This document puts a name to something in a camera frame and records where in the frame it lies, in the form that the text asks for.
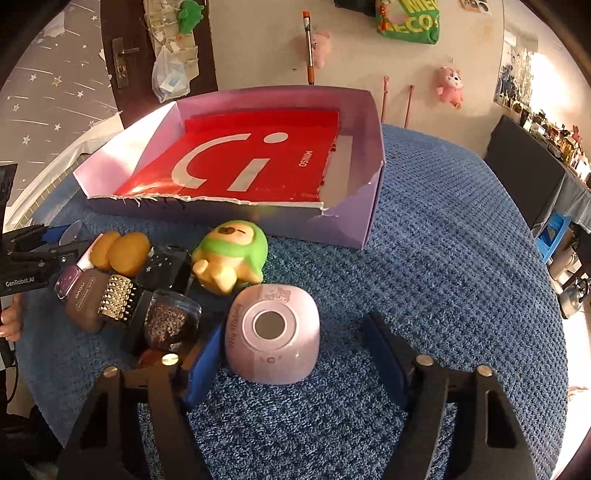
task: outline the wooden door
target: wooden door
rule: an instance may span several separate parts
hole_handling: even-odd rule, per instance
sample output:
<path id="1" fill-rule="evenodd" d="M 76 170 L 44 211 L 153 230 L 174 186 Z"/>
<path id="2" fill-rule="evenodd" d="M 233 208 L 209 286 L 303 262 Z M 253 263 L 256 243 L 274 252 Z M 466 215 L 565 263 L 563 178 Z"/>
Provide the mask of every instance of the wooden door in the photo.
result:
<path id="1" fill-rule="evenodd" d="M 217 91 L 209 7 L 204 0 L 199 0 L 199 3 L 206 3 L 204 18 L 193 30 L 199 52 L 199 75 L 191 80 L 189 95 Z M 155 55 L 145 23 L 144 4 L 142 0 L 102 0 L 100 17 L 105 61 L 111 75 L 113 95 L 117 108 L 122 112 L 121 121 L 124 127 L 128 127 L 161 105 L 152 91 Z M 129 86 L 123 88 L 118 87 L 115 75 L 112 48 L 114 38 L 123 38 L 126 49 L 139 48 L 139 51 L 125 56 Z"/>

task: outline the pink box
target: pink box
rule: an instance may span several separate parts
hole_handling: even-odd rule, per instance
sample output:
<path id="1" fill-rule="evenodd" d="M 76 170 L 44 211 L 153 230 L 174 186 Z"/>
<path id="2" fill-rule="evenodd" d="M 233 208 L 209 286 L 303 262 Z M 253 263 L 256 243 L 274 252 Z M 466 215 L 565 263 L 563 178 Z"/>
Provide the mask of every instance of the pink box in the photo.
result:
<path id="1" fill-rule="evenodd" d="M 134 173 L 184 134 L 186 119 L 279 108 L 339 112 L 337 149 L 329 159 L 321 202 L 290 205 L 246 203 L 231 198 L 114 196 Z M 207 93 L 169 103 L 97 150 L 76 169 L 74 176 L 89 206 L 101 213 L 212 227 L 227 220 L 251 220 L 269 235 L 363 248 L 374 219 L 384 163 L 381 124 L 369 92 L 339 87 L 273 86 Z"/>

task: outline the red book cover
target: red book cover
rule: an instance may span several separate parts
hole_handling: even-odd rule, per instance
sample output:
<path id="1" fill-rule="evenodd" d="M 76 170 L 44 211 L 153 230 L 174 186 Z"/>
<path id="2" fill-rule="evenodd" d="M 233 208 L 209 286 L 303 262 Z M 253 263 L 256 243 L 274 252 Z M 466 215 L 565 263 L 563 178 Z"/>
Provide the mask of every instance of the red book cover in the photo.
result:
<path id="1" fill-rule="evenodd" d="M 290 109 L 190 118 L 186 133 L 116 192 L 318 202 L 338 112 Z"/>

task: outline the finger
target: finger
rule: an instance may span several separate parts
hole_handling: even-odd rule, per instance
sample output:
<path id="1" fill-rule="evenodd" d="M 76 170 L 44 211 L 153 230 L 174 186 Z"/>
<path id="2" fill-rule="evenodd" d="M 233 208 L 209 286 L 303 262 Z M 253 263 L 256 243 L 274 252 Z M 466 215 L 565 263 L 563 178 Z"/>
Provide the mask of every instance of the finger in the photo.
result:
<path id="1" fill-rule="evenodd" d="M 5 323 L 0 326 L 0 337 L 7 337 L 14 335 L 21 331 L 21 322 Z"/>
<path id="2" fill-rule="evenodd" d="M 9 306 L 2 312 L 2 323 L 18 322 L 20 319 L 21 309 L 14 305 Z"/>
<path id="3" fill-rule="evenodd" d="M 9 335 L 6 337 L 6 340 L 9 342 L 18 342 L 21 339 L 21 332 L 17 332 L 14 335 Z"/>
<path id="4" fill-rule="evenodd" d="M 15 293 L 12 297 L 12 304 L 13 305 L 20 305 L 22 302 L 22 293 Z"/>

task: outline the blue stool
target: blue stool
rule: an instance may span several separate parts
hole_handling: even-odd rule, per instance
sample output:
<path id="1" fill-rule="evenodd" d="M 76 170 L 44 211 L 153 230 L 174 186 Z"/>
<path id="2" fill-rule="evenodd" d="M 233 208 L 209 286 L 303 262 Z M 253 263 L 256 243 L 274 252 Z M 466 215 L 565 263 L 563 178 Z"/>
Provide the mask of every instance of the blue stool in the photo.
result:
<path id="1" fill-rule="evenodd" d="M 554 212 L 550 217 L 550 220 L 548 220 L 548 223 L 546 223 L 544 230 L 540 233 L 540 236 L 535 239 L 535 243 L 538 246 L 538 250 L 540 250 L 544 263 L 547 263 L 556 250 L 556 247 L 558 247 L 566 230 L 569 229 L 569 225 L 570 218 L 563 217 Z"/>

